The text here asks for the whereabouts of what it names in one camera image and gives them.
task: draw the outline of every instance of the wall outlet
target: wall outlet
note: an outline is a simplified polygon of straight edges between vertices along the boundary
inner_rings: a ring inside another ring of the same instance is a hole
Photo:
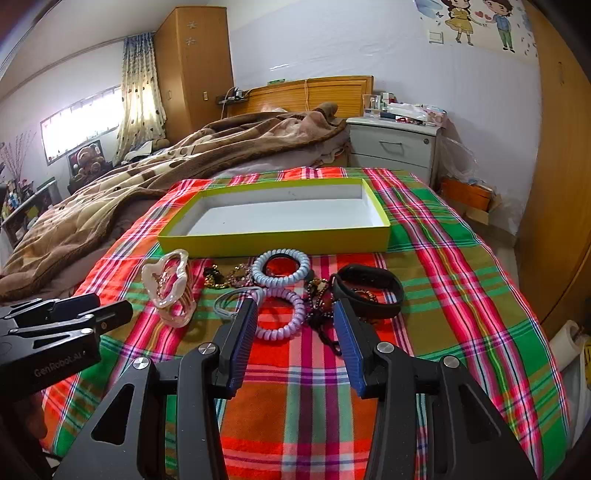
[[[428,31],[429,43],[443,43],[443,32]]]

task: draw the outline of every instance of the teddy bear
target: teddy bear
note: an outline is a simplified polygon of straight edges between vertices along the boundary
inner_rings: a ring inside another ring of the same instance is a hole
[[[96,144],[90,144],[81,148],[78,152],[77,160],[78,164],[74,165],[74,171],[76,172],[74,176],[75,181],[105,170],[105,158],[100,155],[100,149]]]

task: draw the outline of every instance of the paper roll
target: paper roll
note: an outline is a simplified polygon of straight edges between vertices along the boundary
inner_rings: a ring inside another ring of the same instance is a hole
[[[578,331],[579,325],[572,320],[568,320],[550,341],[550,350],[552,350],[552,354],[556,358],[559,371],[569,366],[583,350],[586,337],[581,335],[576,342],[573,340]]]

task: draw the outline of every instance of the nightstand drawer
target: nightstand drawer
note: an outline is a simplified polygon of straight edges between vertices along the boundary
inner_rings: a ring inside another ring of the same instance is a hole
[[[425,185],[429,185],[431,170],[417,165],[402,163],[386,158],[370,157],[368,155],[352,154],[349,162],[351,167],[356,168],[387,168],[388,170],[406,170],[414,173]]]
[[[434,137],[364,125],[351,125],[350,137],[353,153],[431,168]]]

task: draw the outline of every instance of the wooden headboard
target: wooden headboard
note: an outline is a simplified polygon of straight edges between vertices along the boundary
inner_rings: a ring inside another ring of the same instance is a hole
[[[306,110],[307,95],[310,110],[322,102],[334,102],[339,105],[337,117],[363,116],[361,96],[373,93],[373,90],[372,76],[323,77],[276,83],[252,89],[247,102],[230,105],[229,115],[260,112],[264,105],[302,112]]]

